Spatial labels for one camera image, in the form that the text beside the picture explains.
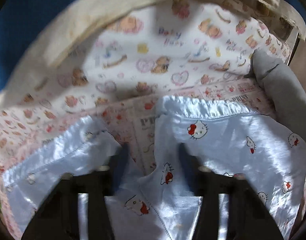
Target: red bow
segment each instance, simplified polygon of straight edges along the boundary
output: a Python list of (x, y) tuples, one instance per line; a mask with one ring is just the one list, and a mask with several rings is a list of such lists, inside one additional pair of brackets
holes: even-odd
[(168, 184), (169, 180), (173, 178), (173, 174), (168, 172), (166, 177), (165, 177), (165, 182), (166, 184)]
[(189, 130), (188, 134), (193, 135), (195, 133), (195, 129), (196, 129), (196, 125), (195, 124), (191, 124), (190, 125), (190, 130)]
[(141, 213), (142, 214), (148, 214), (149, 213), (149, 211), (146, 207), (146, 204), (144, 202), (142, 202)]

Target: bedsheet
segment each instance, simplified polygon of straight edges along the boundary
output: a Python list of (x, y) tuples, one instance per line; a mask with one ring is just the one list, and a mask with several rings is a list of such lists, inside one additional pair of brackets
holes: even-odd
[[(99, 113), (103, 104), (112, 105), (101, 116), (117, 141), (130, 142), (133, 159), (144, 174), (155, 167), (152, 113), (162, 94), (235, 98), (274, 115), (272, 105), (262, 103), (264, 93), (242, 78), (250, 71), (256, 48), (283, 60), (289, 48), (262, 22), (233, 14), (230, 7), (228, 0), (222, 6), (194, 0), (161, 3), (131, 12), (76, 46), (56, 70), (18, 98), (17, 105), (0, 112), (0, 173), (81, 115)], [(198, 85), (203, 89), (176, 92)], [(247, 93), (261, 96), (249, 100)], [(136, 98), (148, 95), (145, 102)], [(134, 121), (134, 116), (143, 117)], [(0, 191), (8, 229), (19, 238), (5, 189)]]
[[(168, 93), (205, 100), (230, 99), (243, 102), (262, 113), (275, 117), (272, 103), (267, 100), (264, 92), (256, 85), (253, 79), (207, 84)], [(13, 218), (6, 196), (7, 189), (3, 187), (1, 175), (6, 169), (21, 163), (36, 149), (48, 143), (50, 139), (66, 131), (80, 117), (89, 114), (102, 117), (109, 131), (119, 143), (128, 142), (136, 165), (144, 175), (150, 174), (156, 167), (153, 154), (155, 103), (164, 94), (158, 93), (121, 102), (100, 104), (96, 108), (75, 114), (67, 114), (39, 126), (37, 124), (28, 126), (24, 122), (26, 117), (18, 120), (14, 119), (14, 117), (18, 117), (12, 112), (5, 111), (1, 113), (0, 124), (10, 121), (12, 122), (10, 124), (11, 128), (12, 124), (20, 124), (23, 127), (25, 124), (25, 129), (22, 129), (19, 136), (12, 137), (11, 135), (11, 139), (8, 138), (8, 145), (3, 145), (3, 142), (1, 142), (2, 149), (5, 152), (0, 151), (0, 196), (5, 223), (11, 234), (16, 239), (19, 239), (23, 232), (19, 230)], [(9, 134), (13, 134), (11, 128), (6, 128)]]

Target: hello kitty print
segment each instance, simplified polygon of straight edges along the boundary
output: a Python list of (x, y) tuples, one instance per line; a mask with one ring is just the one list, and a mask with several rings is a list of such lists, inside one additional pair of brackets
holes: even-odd
[(249, 147), (250, 152), (253, 154), (255, 152), (255, 150), (256, 150), (256, 144), (248, 136), (246, 136), (246, 140), (247, 140), (246, 145)]
[(164, 164), (164, 168), (162, 171), (162, 178), (160, 180), (160, 184), (169, 184), (170, 182), (173, 181), (173, 171), (174, 169), (172, 168), (172, 166), (169, 163), (165, 163)]
[(284, 181), (282, 186), (282, 192), (284, 194), (288, 193), (291, 190), (292, 183), (290, 181)]
[(206, 135), (207, 126), (201, 120), (197, 120), (197, 122), (191, 124), (190, 127), (187, 128), (187, 130), (191, 138), (197, 140), (201, 139)]
[(288, 137), (288, 143), (291, 147), (299, 144), (299, 136), (295, 133), (291, 133)]
[(134, 195), (125, 202), (127, 209), (132, 210), (135, 214), (142, 216), (149, 213), (150, 208), (137, 195)]

